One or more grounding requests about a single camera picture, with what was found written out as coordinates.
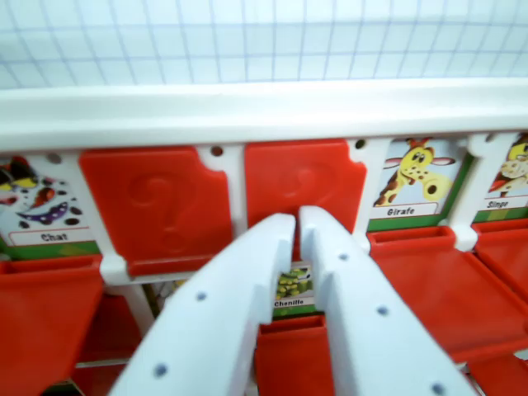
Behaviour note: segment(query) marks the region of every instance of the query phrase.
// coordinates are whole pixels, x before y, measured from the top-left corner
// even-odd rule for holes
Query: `plastic toy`
[[[69,381],[86,396],[109,392],[202,281],[230,299],[191,293],[193,307],[214,302],[215,322],[192,327],[200,311],[188,309],[177,323],[205,361],[200,377],[214,377],[204,389],[318,389],[305,368],[330,394],[349,384],[434,396],[467,390],[453,362],[490,394],[523,384],[527,98],[515,78],[3,93],[0,389],[32,395]],[[312,232],[305,206],[333,225]],[[282,234],[248,235],[278,213],[288,243],[272,271],[266,241]],[[226,252],[236,257],[227,270],[215,264]],[[211,260],[213,278],[203,275]],[[387,294],[370,294],[375,285]],[[164,340],[163,353],[179,347]],[[237,373],[233,351],[244,352]],[[213,376],[217,352],[227,360]],[[282,388],[270,381],[273,356],[304,361],[288,363]],[[162,357],[174,374],[182,355]],[[429,376],[436,359],[445,371]],[[135,361],[127,370],[162,379],[158,359]],[[511,369],[486,374],[502,362]],[[393,386],[378,388],[373,372]]]

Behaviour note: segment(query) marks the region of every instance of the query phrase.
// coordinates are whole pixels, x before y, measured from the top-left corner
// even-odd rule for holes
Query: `giraffe card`
[[[462,139],[395,140],[384,162],[369,230],[437,225],[466,155]],[[436,217],[426,223],[416,219],[423,216]],[[404,218],[416,220],[392,222]],[[380,223],[382,219],[392,224]]]
[[[504,158],[475,221],[526,217],[527,205],[528,134],[523,134]]]
[[[0,235],[13,258],[97,252],[68,182],[37,172],[22,156],[0,158]]]

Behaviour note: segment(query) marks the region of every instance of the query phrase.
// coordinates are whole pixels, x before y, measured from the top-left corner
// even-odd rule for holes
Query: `claw arm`
[[[260,323],[290,270],[295,218],[249,229],[169,299],[110,395],[243,394]]]
[[[378,265],[328,212],[300,210],[301,257],[312,262],[339,396],[475,395]]]

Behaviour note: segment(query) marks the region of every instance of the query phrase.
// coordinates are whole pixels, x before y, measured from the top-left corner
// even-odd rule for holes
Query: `red tray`
[[[528,347],[528,305],[447,227],[370,233],[371,256],[458,362]]]

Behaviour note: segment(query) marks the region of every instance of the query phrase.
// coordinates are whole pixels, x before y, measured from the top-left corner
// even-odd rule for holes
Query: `monkey card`
[[[518,219],[528,214],[528,134],[510,147],[475,219]]]

